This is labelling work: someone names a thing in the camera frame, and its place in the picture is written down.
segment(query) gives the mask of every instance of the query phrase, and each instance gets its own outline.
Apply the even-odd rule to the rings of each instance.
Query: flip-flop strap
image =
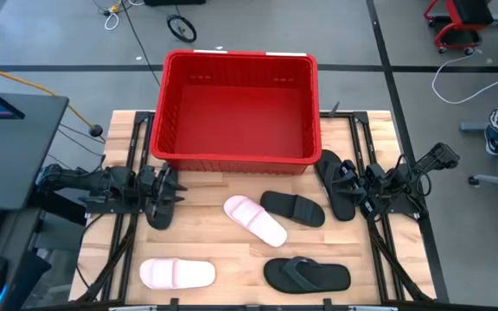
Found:
[[[324,186],[328,188],[328,191],[333,192],[334,190],[334,176],[337,171],[339,171],[339,168],[342,166],[341,163],[333,164],[333,163],[328,163],[326,164],[326,175],[324,176]]]
[[[307,257],[293,257],[290,259],[284,267],[282,267],[282,271],[285,272],[292,280],[295,282],[297,285],[299,285],[302,289],[306,291],[314,291],[314,290],[319,290],[321,288],[317,287],[313,283],[309,282],[304,276],[301,276],[299,272],[297,272],[297,265],[299,263],[308,263],[310,266],[313,267],[320,267],[320,264],[317,263],[316,261],[307,258]]]
[[[314,202],[300,195],[295,196],[295,208],[291,218],[299,222],[308,224],[312,220],[312,211],[314,210]]]

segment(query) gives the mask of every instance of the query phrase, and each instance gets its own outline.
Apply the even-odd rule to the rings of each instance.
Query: wooden tabletop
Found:
[[[115,111],[112,115],[105,153],[105,165],[125,165],[135,111]],[[386,170],[395,165],[399,144],[389,111],[368,111],[373,144],[378,163]],[[334,151],[341,159],[354,162],[353,144],[348,120],[322,119],[322,147]],[[366,150],[359,126],[361,146]],[[137,144],[139,166],[144,127]],[[162,162],[150,157],[149,165]],[[246,304],[322,304],[331,298],[334,304],[379,303],[367,224],[359,211],[349,222],[337,221],[328,198],[312,167],[299,176],[278,176],[235,173],[180,172],[180,183],[188,188],[182,193],[185,201],[176,204],[170,228],[158,231],[140,217],[131,263],[126,302],[130,304],[169,304],[179,298],[180,304],[246,305]],[[273,217],[288,232],[287,243],[273,248],[232,222],[222,209],[235,194],[255,201],[266,190],[300,194],[324,208],[326,222],[320,228],[299,225],[288,219]],[[418,223],[402,215],[390,215],[393,240],[399,261],[411,278],[429,296],[435,296],[425,248]],[[79,256],[79,267],[88,282],[101,271],[109,255],[115,215],[105,215],[86,233]],[[312,257],[319,263],[339,263],[348,267],[352,284],[348,290],[306,295],[288,295],[270,287],[264,278],[265,263],[275,257]],[[214,284],[201,289],[152,290],[139,278],[140,264],[153,257],[179,257],[205,260],[214,264]],[[389,265],[384,260],[388,292],[394,298]],[[111,298],[117,296],[121,263],[115,270]],[[74,276],[70,299],[80,296],[86,287],[78,274]]]

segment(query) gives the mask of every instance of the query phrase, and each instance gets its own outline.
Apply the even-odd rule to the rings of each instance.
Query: red basket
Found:
[[[180,170],[295,175],[321,152],[312,56],[167,55],[151,136],[155,157]]]

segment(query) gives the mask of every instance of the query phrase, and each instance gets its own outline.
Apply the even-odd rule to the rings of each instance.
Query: black slide sandal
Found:
[[[353,202],[348,197],[359,194],[351,190],[350,187],[358,177],[351,171],[342,175],[342,172],[346,170],[343,165],[354,169],[354,164],[350,160],[342,162],[334,152],[324,149],[320,160],[315,164],[315,170],[328,193],[329,204],[334,216],[340,221],[349,221],[355,216],[354,206],[358,202]]]
[[[260,197],[260,205],[267,212],[315,228],[323,225],[326,219],[324,211],[317,203],[300,195],[266,191]]]
[[[349,270],[340,264],[321,264],[307,257],[276,258],[265,264],[265,279],[275,290],[288,294],[346,290]]]

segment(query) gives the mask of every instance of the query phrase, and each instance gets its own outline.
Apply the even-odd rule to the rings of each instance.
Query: gray floor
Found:
[[[440,55],[433,47],[433,33],[422,17],[428,2],[375,0],[393,65],[438,66],[462,55]],[[380,65],[365,1],[209,0],[180,10],[198,30],[199,39],[191,45],[166,28],[172,7],[129,10],[151,63],[162,64],[174,48],[223,47],[307,52],[320,64]],[[492,10],[498,13],[498,0]],[[8,0],[0,13],[0,65],[143,65],[124,13],[113,31],[104,30],[104,22],[88,0]],[[485,31],[481,49],[483,54],[454,65],[498,66],[497,27]],[[105,129],[112,110],[156,106],[158,88],[148,72],[14,74],[70,97],[71,104]],[[450,300],[498,306],[498,187],[474,188],[466,182],[474,173],[498,175],[498,159],[486,154],[481,135],[458,131],[461,121],[484,121],[498,107],[498,86],[466,104],[447,105],[432,92],[432,78],[432,73],[395,73],[415,155],[442,141],[462,157],[458,168],[431,174],[434,191],[427,200]],[[438,89],[446,98],[460,99],[496,80],[498,73],[442,73]],[[319,82],[323,109],[338,101],[343,110],[392,109],[383,73],[320,72]],[[0,91],[38,93],[1,78]],[[64,123],[84,128],[70,112]],[[79,140],[102,151],[96,143]],[[98,162],[61,135],[51,154],[73,167],[92,168]]]

